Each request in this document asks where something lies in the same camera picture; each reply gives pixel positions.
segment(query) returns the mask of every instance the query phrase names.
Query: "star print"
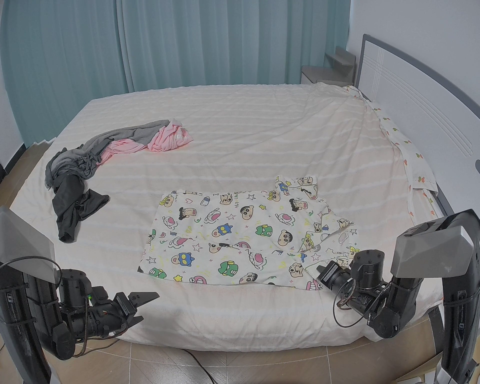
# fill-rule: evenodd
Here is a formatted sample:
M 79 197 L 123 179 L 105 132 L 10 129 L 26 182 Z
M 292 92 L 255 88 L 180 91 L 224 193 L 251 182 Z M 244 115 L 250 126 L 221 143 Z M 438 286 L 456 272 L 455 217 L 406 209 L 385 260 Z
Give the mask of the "star print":
M 192 245 L 192 247 L 193 250 L 197 252 L 200 252 L 200 249 L 203 249 L 203 247 L 200 246 L 200 243 L 198 243 L 197 245 Z

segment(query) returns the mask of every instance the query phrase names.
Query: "teal curtain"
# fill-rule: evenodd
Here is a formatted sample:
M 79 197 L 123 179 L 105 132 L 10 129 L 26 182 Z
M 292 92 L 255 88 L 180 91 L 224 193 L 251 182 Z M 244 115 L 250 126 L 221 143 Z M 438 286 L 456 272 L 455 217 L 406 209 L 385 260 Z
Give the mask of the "teal curtain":
M 30 145 L 94 98 L 298 83 L 302 65 L 345 48 L 349 9 L 350 0 L 6 0 L 5 85 Z

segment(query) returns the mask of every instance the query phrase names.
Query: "tile floor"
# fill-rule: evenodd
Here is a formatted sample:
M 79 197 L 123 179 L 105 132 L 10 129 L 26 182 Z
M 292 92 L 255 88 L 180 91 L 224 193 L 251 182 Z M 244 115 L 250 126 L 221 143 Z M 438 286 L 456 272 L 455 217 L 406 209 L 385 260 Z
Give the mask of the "tile floor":
M 0 205 L 10 206 L 25 179 L 48 148 L 30 147 L 0 183 Z M 89 342 L 96 348 L 108 342 Z M 217 384 L 388 384 L 435 355 L 428 316 L 407 326 L 393 339 L 372 343 L 280 352 L 191 351 Z M 62 382 L 69 384 L 207 384 L 195 360 L 176 348 L 145 346 L 120 340 L 102 351 L 60 361 L 46 353 Z M 21 384 L 8 350 L 0 352 L 0 384 Z

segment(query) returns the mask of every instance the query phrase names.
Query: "striped bed sheet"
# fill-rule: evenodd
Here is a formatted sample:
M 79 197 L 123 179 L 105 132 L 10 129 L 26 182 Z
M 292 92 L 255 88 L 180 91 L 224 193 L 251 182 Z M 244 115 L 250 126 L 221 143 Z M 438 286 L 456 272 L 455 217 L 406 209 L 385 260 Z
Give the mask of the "striped bed sheet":
M 53 192 L 43 184 L 52 156 L 101 132 L 173 118 L 194 141 L 170 152 L 116 155 L 100 166 L 87 187 L 109 194 L 110 202 L 80 223 L 75 243 L 59 242 Z M 384 278 L 390 279 L 396 237 L 413 225 L 402 154 L 382 133 L 371 107 L 343 88 L 322 83 L 198 86 L 92 100 L 46 151 L 12 210 L 54 242 L 63 268 L 85 271 L 110 296 L 159 293 L 139 309 L 145 320 L 121 337 L 125 340 L 271 351 L 341 345 L 361 336 L 377 339 L 365 322 L 338 327 L 333 295 L 326 289 L 185 284 L 136 272 L 164 192 L 264 190 L 278 174 L 317 175 L 318 195 L 337 215 L 357 224 L 362 247 L 385 252 Z M 418 222 L 436 217 L 419 197 L 414 202 Z M 441 281 L 425 280 L 414 320 L 441 297 Z M 339 321 L 354 322 L 353 312 L 339 313 Z

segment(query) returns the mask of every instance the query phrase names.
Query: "pink garment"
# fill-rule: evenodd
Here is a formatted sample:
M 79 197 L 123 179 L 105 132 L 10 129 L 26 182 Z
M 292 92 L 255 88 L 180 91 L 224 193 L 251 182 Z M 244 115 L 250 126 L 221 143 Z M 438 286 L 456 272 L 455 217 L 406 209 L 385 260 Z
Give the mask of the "pink garment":
M 97 165 L 104 164 L 115 154 L 129 154 L 148 148 L 151 152 L 163 152 L 178 148 L 192 141 L 186 129 L 177 121 L 171 121 L 166 127 L 160 128 L 158 133 L 147 144 L 143 145 L 132 139 L 112 141 L 102 152 L 102 160 Z

